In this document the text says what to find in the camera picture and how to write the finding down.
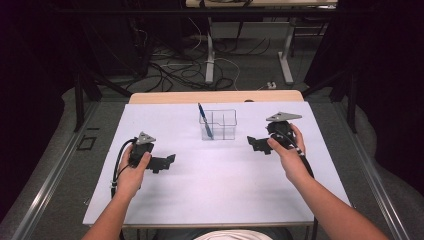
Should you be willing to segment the clear acrylic divided organizer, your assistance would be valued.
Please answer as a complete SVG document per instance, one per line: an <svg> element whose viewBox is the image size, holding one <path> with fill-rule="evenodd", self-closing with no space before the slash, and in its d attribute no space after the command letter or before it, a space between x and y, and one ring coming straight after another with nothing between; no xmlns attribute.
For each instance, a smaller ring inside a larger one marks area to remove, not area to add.
<svg viewBox="0 0 424 240"><path fill-rule="evenodd" d="M205 115L212 130L213 140L234 140L237 127L237 114L234 109L205 110ZM203 120L199 115L201 138L212 141L206 134Z"/></svg>

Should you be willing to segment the person's left hand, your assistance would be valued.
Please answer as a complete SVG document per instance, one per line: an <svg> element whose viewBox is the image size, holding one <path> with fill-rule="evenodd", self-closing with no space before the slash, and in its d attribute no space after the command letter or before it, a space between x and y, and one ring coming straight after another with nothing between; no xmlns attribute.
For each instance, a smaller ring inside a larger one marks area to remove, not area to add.
<svg viewBox="0 0 424 240"><path fill-rule="evenodd" d="M119 172L117 179L117 190L114 198L130 202L141 187L144 172L150 162L151 154L145 152L139 160L137 167L133 168L129 165L129 157L132 147L125 149L121 162L119 164Z"/></svg>

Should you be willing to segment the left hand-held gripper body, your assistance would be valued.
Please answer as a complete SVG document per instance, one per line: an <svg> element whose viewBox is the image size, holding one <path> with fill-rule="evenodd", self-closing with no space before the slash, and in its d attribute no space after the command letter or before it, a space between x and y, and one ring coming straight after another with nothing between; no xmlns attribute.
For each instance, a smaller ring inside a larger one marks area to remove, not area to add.
<svg viewBox="0 0 424 240"><path fill-rule="evenodd" d="M154 141L154 137L144 132L141 132L139 136L133 140L132 150L129 156L129 165L132 168L136 168L138 166L145 152L152 152Z"/></svg>

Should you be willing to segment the person's right hand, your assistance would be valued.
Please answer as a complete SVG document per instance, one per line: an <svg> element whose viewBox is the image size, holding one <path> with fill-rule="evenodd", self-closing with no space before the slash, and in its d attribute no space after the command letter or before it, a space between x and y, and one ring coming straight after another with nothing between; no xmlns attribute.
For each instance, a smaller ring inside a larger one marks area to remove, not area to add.
<svg viewBox="0 0 424 240"><path fill-rule="evenodd" d="M280 156L281 165L293 185L302 185L312 179L295 148L286 149L273 138L269 138L267 143Z"/></svg>

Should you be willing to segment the white-legged desk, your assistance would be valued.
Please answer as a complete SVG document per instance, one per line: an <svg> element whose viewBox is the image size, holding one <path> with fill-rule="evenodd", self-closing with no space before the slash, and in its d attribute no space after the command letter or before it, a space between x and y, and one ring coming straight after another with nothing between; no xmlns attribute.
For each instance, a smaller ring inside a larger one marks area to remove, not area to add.
<svg viewBox="0 0 424 240"><path fill-rule="evenodd" d="M288 63L291 43L294 38L298 17L236 16L238 10L334 10L338 0L185 0L188 8L197 10L229 10L223 17L208 17L206 32L208 57L206 83L212 83L215 57L214 43L219 39L270 38L284 41L278 59L286 84L294 83Z"/></svg>

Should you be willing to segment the blue ballpoint pen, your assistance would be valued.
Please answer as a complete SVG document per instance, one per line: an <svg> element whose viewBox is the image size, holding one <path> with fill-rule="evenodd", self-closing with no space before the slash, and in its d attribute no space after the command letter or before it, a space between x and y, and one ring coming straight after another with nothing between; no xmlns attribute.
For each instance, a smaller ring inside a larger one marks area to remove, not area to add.
<svg viewBox="0 0 424 240"><path fill-rule="evenodd" d="M203 123L204 123L204 127L205 127L205 130L206 130L206 134L207 134L207 136L208 136L211 140L213 140L213 139L214 139L214 136L213 136L212 130L211 130L211 129L210 129L210 127L209 127L209 124L208 124L208 121L207 121L207 118L206 118L206 115L205 115L204 109L203 109L203 107L202 107L201 103L197 103L197 105L198 105L198 109L199 109L199 112L200 112L200 116L201 116L201 118L202 118L202 120L203 120Z"/></svg>

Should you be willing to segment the aluminium floor rail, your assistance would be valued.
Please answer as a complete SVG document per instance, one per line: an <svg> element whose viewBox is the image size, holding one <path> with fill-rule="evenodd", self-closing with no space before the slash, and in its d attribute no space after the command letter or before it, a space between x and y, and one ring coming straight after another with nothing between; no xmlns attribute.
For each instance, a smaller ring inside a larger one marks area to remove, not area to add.
<svg viewBox="0 0 424 240"><path fill-rule="evenodd" d="M333 106L337 112L338 118L342 121L344 129L347 131L347 134L353 143L355 151L359 155L359 165L361 166L362 172L364 173L368 185L374 195L379 210L390 229L391 235L394 237L394 240L410 240L410 236L394 208L382 179L375 168L374 162L366 153L358 135L351 130L351 127L347 123L347 112L344 110L343 104L335 102Z"/></svg>
<svg viewBox="0 0 424 240"><path fill-rule="evenodd" d="M86 121L75 132L72 111L66 110L59 129L38 163L12 212L14 231L6 240L79 240L101 171L102 129L99 103L90 103Z"/></svg>

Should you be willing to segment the person's white shirt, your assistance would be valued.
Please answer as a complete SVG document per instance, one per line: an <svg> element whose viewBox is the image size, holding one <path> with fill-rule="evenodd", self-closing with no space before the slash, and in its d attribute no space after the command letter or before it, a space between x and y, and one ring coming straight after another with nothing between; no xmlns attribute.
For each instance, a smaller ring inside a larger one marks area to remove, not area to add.
<svg viewBox="0 0 424 240"><path fill-rule="evenodd" d="M261 232L236 229L212 231L194 240L272 240L272 238Z"/></svg>

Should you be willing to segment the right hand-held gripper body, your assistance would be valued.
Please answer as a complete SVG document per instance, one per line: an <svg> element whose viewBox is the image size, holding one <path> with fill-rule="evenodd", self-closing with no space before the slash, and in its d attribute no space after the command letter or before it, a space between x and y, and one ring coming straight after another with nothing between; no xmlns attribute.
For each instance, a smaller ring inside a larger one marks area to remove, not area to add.
<svg viewBox="0 0 424 240"><path fill-rule="evenodd" d="M268 134L286 149L291 146L296 147L294 131L289 120L300 118L301 115L298 114L278 112L267 118L266 129Z"/></svg>

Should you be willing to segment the white table sheet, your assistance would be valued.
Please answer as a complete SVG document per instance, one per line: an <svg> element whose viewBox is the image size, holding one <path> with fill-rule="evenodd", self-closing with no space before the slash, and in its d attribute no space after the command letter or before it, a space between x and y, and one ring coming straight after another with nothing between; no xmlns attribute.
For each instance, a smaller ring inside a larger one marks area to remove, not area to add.
<svg viewBox="0 0 424 240"><path fill-rule="evenodd" d="M205 140L199 113L233 110L232 140ZM131 201L128 227L183 227L260 224L309 224L313 215L287 180L276 153L256 152L248 137L264 138L269 116L295 115L306 157L317 181L342 201L348 199L337 170L306 102L202 104L128 104L124 108L84 224L91 225L111 199L115 162L123 143L145 132L154 137L156 157L174 155L170 168L146 172Z"/></svg>

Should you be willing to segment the black metal stand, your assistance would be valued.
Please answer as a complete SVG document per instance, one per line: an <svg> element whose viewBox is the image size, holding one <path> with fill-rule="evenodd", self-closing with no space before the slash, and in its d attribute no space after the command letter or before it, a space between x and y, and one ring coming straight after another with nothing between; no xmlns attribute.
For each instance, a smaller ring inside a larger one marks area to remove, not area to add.
<svg viewBox="0 0 424 240"><path fill-rule="evenodd" d="M351 130L355 132L358 71L353 67L347 67L343 70L340 70L332 76L324 79L317 85L308 87L306 90L302 91L302 96L307 97L329 85L333 86L333 89L330 92L330 99L332 102L340 102L344 96L348 98L346 120Z"/></svg>
<svg viewBox="0 0 424 240"><path fill-rule="evenodd" d="M104 85L107 88L121 94L124 97L131 97L132 93L117 84L111 82L106 77L90 70L85 65L78 65L74 73L74 93L75 93L75 110L76 110L76 125L75 132L78 132L85 122L84 111L84 96L87 96L91 101L100 101L103 97L98 84Z"/></svg>

